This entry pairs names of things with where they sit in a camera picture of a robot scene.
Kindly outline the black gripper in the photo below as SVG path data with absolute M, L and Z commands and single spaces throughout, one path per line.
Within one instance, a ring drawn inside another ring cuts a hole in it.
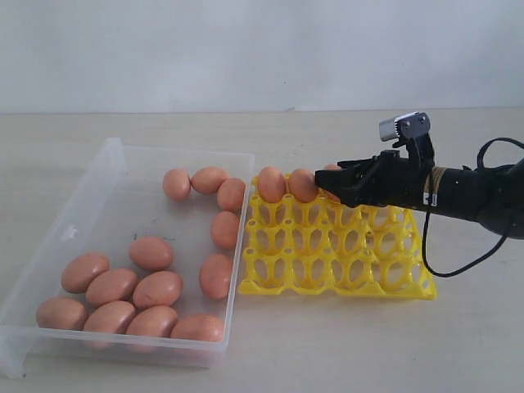
M 379 156 L 361 160 L 342 160 L 338 171 L 317 170 L 314 181 L 317 187 L 328 189 L 349 207 L 398 206 L 424 210 L 423 200 L 427 179 L 435 166 L 435 152 L 429 135 L 410 139 L 405 143 L 408 156 L 403 158 L 396 149 L 382 151 Z M 360 185 L 356 169 L 370 168 Z M 332 177 L 335 187 L 328 186 Z

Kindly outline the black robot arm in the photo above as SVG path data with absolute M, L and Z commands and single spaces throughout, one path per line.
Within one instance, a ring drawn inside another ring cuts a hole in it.
M 349 207 L 397 206 L 479 223 L 497 234 L 523 237 L 523 163 L 487 167 L 439 167 L 428 135 L 403 139 L 366 160 L 339 162 L 338 170 L 318 170 L 317 187 Z

